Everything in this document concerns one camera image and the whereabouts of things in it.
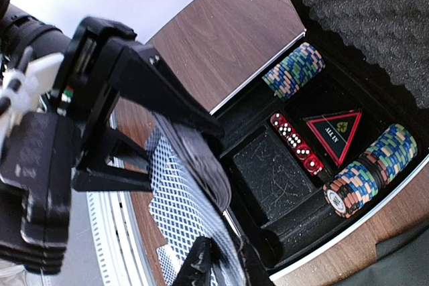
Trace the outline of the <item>blue playing card deck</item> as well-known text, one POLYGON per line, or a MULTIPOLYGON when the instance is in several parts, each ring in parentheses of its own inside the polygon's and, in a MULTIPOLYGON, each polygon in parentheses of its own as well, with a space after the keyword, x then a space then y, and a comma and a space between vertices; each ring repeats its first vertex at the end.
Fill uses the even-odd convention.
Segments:
POLYGON ((245 274, 231 234, 175 152, 167 128, 165 118, 157 116, 156 129, 146 144, 154 195, 149 211, 167 242, 156 250, 166 285, 174 282, 199 236, 211 237, 221 252, 222 275, 211 276, 211 285, 244 285, 245 274))

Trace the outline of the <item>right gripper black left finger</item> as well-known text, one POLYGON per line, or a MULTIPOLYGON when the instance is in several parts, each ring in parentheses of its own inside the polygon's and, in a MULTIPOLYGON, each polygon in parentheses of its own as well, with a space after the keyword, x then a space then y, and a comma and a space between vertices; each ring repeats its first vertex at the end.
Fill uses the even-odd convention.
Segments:
POLYGON ((174 286, 210 285, 211 254, 212 240, 205 236, 197 237, 174 280, 174 286))

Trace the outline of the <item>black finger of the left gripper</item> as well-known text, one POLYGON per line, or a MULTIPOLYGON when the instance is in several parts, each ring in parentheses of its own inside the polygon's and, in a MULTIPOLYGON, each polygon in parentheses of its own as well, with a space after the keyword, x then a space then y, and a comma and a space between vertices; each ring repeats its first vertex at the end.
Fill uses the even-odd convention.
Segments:
POLYGON ((187 91, 151 45, 125 42, 109 84, 123 98, 175 123, 212 136, 225 134, 221 123, 187 91))
POLYGON ((72 188, 78 192, 150 192, 148 165, 143 147, 119 130, 105 128, 76 164, 72 188))

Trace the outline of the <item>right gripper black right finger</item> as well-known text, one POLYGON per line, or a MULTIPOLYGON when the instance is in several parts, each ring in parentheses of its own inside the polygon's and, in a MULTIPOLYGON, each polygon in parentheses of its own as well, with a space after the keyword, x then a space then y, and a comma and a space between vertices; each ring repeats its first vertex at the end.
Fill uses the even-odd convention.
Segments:
POLYGON ((244 240, 240 241, 239 256, 246 278, 246 285, 249 286, 274 286, 269 275, 263 268, 257 253, 253 247, 244 240))

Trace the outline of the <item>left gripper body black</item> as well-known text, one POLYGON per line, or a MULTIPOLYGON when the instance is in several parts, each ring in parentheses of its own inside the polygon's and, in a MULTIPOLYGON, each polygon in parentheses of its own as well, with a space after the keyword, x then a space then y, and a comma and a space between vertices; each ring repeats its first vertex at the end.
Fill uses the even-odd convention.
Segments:
POLYGON ((110 84, 127 26, 84 18, 72 39, 30 16, 1 20, 3 52, 19 62, 60 52, 63 62, 48 110, 26 112, 1 144, 1 258, 32 273, 60 271, 68 243, 72 178, 90 141, 99 137, 122 97, 110 84))

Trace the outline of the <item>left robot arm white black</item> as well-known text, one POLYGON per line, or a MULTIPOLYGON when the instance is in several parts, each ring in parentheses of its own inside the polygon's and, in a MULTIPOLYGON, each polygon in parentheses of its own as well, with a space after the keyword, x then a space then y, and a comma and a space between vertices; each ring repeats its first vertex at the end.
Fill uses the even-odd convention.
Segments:
POLYGON ((160 53, 117 21, 86 17, 72 38, 1 0, 1 258, 32 273, 61 271, 71 192, 150 191, 147 153, 108 125, 119 98, 187 133, 222 136, 160 53))

